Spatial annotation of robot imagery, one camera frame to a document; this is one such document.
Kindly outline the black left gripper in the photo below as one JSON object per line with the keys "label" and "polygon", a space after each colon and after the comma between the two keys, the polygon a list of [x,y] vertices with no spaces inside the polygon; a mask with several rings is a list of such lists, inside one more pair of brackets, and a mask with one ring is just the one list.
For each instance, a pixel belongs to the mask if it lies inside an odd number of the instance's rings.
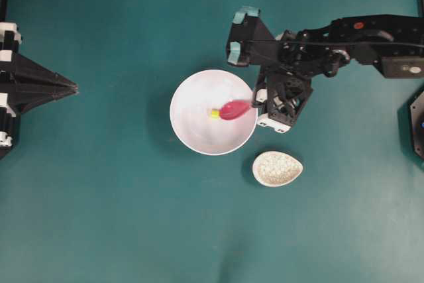
{"label": "black left gripper", "polygon": [[[43,104],[78,94],[78,85],[18,53],[22,42],[15,23],[1,22],[1,159],[19,141],[21,115]],[[17,93],[17,80],[72,89],[65,93]]]}

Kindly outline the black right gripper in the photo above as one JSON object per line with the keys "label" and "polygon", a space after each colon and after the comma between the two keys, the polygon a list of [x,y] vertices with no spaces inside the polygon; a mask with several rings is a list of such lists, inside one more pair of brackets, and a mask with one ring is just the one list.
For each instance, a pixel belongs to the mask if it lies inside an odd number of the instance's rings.
{"label": "black right gripper", "polygon": [[312,92],[310,79],[276,66],[261,67],[255,84],[255,100],[251,103],[258,110],[256,124],[277,133],[288,132]]}

